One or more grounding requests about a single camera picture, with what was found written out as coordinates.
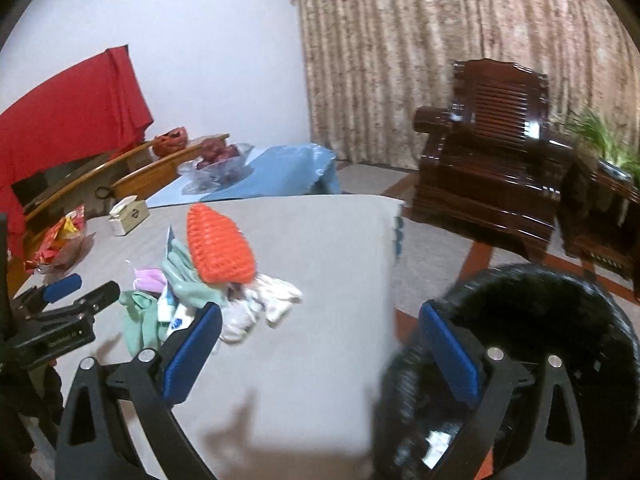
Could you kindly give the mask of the pink wrapper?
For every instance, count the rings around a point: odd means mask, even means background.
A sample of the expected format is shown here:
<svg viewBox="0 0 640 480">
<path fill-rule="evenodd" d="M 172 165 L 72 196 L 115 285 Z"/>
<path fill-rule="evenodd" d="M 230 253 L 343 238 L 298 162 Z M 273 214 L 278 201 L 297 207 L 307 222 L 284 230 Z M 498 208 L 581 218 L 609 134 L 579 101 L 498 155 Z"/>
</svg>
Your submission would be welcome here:
<svg viewBox="0 0 640 480">
<path fill-rule="evenodd" d="M 140 292 L 160 296 L 167 285 L 165 274 L 157 268 L 136 268 L 130 260 L 126 263 L 134 274 L 132 287 Z"/>
</svg>

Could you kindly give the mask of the white blue cardboard box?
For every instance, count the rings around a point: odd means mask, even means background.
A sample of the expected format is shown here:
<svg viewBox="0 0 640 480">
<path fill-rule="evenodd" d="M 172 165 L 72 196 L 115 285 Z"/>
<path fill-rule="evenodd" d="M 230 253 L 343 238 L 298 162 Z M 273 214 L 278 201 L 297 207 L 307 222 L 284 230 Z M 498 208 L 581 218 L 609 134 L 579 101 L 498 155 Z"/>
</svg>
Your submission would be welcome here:
<svg viewBox="0 0 640 480">
<path fill-rule="evenodd" d="M 157 307 L 157 321 L 160 325 L 166 327 L 166 334 L 162 337 L 162 341 L 166 341 L 168 337 L 178 332 L 178 330 L 186 330 L 194 321 L 196 309 L 185 306 L 169 281 L 169 256 L 172 253 L 172 242 L 175 240 L 174 230 L 170 226 L 166 234 L 165 255 L 160 264 L 160 270 L 165 274 L 167 285 L 160 294 Z"/>
</svg>

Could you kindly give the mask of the wooden bench backrest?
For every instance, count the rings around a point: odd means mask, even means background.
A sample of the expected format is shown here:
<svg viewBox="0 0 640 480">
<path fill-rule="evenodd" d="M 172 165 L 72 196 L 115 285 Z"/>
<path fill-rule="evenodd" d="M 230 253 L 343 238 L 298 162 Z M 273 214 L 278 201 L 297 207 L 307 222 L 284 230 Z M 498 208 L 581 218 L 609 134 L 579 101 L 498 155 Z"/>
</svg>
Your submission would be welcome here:
<svg viewBox="0 0 640 480">
<path fill-rule="evenodd" d="M 93 157 L 24 207 L 27 229 L 41 231 L 79 205 L 92 218 L 105 216 L 128 194 L 145 200 L 178 178 L 178 166 L 198 156 L 202 142 L 192 140 L 163 158 L 153 156 L 151 142 L 128 152 Z"/>
</svg>

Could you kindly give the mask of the red cloth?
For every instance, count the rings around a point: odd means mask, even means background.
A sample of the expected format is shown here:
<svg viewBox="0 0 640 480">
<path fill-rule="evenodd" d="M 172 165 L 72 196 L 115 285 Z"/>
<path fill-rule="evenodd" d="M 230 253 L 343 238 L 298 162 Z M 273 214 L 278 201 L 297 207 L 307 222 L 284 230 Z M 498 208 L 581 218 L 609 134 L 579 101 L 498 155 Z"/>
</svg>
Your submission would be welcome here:
<svg viewBox="0 0 640 480">
<path fill-rule="evenodd" d="M 144 141 L 153 117 L 126 46 L 87 58 L 33 88 L 1 114 L 1 212 L 8 248 L 24 254 L 14 183 L 38 172 Z"/>
</svg>

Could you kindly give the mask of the green potted plant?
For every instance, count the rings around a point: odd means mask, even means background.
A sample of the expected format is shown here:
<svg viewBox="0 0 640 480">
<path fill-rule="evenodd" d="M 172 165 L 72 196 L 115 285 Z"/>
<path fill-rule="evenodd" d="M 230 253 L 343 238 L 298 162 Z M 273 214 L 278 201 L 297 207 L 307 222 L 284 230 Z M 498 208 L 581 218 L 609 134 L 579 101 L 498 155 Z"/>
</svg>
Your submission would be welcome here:
<svg viewBox="0 0 640 480">
<path fill-rule="evenodd" d="M 563 130 L 597 157 L 598 167 L 620 182 L 639 186 L 639 153 L 616 139 L 599 114 L 584 108 L 570 110 L 562 123 Z"/>
</svg>

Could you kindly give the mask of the blue table cloth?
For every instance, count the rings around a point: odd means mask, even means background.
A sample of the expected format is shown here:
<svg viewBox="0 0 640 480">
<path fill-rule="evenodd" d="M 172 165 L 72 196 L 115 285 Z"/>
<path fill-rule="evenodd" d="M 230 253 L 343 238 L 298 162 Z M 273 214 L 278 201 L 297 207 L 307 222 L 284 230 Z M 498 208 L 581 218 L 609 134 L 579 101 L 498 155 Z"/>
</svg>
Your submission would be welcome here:
<svg viewBox="0 0 640 480">
<path fill-rule="evenodd" d="M 196 202 L 244 200 L 268 196 L 341 194 L 336 155 L 318 144 L 279 145 L 258 150 L 248 158 L 250 169 L 239 182 L 212 192 L 184 194 L 185 177 L 161 188 L 146 204 L 150 209 Z"/>
</svg>

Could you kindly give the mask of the black trash bin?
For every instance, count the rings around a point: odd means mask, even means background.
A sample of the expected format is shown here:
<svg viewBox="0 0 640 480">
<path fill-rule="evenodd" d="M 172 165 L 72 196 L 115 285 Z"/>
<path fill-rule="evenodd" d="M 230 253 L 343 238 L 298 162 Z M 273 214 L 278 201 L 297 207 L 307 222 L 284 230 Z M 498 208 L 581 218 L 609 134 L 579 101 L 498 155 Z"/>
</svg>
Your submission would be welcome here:
<svg viewBox="0 0 640 480">
<path fill-rule="evenodd" d="M 545 266 L 512 264 L 477 273 L 428 301 L 483 347 L 503 349 L 534 376 L 547 356 L 558 356 L 582 422 L 584 479 L 638 477 L 639 339 L 605 290 Z M 372 448 L 378 479 L 433 479 L 431 466 L 471 414 L 454 400 L 418 323 L 382 379 Z M 535 387 L 514 393 L 474 479 L 492 479 L 523 455 L 536 407 Z"/>
</svg>

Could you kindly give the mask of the beige patterned curtain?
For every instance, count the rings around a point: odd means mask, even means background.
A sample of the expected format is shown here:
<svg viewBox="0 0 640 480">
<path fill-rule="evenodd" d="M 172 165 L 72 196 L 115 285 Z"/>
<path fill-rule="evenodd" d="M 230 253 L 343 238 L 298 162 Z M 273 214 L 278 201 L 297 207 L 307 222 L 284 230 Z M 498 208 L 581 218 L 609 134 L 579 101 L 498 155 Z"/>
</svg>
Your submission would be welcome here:
<svg viewBox="0 0 640 480">
<path fill-rule="evenodd" d="M 606 0 L 293 0 L 311 137 L 352 162 L 414 168 L 420 106 L 444 107 L 457 61 L 549 78 L 550 112 L 591 108 L 639 142 L 639 50 Z"/>
</svg>

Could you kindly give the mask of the clear bag of red fruit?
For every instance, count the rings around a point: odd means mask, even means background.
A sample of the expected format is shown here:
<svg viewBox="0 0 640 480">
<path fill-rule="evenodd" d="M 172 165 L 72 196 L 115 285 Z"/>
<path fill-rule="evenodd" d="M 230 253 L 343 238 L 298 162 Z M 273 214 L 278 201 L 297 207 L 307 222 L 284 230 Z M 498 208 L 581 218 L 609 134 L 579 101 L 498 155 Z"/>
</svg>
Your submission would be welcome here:
<svg viewBox="0 0 640 480">
<path fill-rule="evenodd" d="M 252 151 L 252 144 L 205 139 L 198 157 L 183 162 L 177 169 L 178 175 L 186 178 L 183 194 L 216 192 L 240 182 L 252 172 L 247 162 Z"/>
</svg>

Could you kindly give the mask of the orange red bag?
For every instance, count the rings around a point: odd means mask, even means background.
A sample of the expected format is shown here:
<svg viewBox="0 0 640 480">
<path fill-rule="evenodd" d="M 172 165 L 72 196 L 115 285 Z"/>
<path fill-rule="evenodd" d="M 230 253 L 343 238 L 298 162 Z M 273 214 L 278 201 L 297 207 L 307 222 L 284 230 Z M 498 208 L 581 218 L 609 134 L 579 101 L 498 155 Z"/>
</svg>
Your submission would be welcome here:
<svg viewBox="0 0 640 480">
<path fill-rule="evenodd" d="M 156 136 L 152 141 L 152 152 L 156 157 L 164 158 L 184 150 L 188 143 L 186 128 L 178 127 Z"/>
</svg>

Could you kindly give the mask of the small beige tissue box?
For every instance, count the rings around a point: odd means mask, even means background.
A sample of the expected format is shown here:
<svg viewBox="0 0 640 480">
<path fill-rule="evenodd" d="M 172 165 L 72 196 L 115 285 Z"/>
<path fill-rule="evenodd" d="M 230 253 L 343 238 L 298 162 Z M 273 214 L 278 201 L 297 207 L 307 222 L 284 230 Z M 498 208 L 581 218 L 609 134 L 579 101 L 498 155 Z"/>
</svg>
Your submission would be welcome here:
<svg viewBox="0 0 640 480">
<path fill-rule="evenodd" d="M 148 217 L 149 208 L 145 200 L 140 200 L 137 195 L 129 195 L 111 209 L 108 223 L 115 236 L 126 236 Z"/>
</svg>

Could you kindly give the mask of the dark wooden side table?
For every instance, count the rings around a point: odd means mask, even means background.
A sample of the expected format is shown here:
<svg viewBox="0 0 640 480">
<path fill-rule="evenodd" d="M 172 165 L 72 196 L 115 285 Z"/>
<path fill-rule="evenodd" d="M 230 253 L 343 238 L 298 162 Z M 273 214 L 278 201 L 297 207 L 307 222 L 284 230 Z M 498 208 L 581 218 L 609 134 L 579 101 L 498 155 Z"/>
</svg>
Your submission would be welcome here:
<svg viewBox="0 0 640 480">
<path fill-rule="evenodd" d="M 629 280 L 639 295 L 639 190 L 605 162 L 576 157 L 561 184 L 558 217 L 567 255 Z"/>
</svg>

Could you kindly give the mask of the red yellow snack bag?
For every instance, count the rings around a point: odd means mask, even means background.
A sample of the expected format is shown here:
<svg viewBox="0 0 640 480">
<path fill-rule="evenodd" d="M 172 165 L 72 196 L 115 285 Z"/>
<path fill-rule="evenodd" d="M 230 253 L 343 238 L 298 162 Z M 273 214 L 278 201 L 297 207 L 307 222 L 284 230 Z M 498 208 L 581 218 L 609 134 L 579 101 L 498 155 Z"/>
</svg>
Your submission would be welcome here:
<svg viewBox="0 0 640 480">
<path fill-rule="evenodd" d="M 79 260 L 88 247 L 86 207 L 79 205 L 44 233 L 38 249 L 25 262 L 28 274 L 64 273 Z"/>
</svg>

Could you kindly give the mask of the white tissue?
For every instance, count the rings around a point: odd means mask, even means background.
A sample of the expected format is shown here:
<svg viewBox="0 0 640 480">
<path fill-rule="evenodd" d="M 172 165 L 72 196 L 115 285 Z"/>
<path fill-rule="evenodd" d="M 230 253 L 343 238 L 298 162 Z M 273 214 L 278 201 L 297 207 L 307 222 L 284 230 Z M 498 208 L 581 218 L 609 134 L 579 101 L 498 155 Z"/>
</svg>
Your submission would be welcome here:
<svg viewBox="0 0 640 480">
<path fill-rule="evenodd" d="M 230 285 L 227 299 L 221 307 L 220 338 L 226 344 L 240 344 L 263 318 L 270 327 L 277 327 L 303 293 L 293 284 L 257 274 L 245 285 Z"/>
</svg>

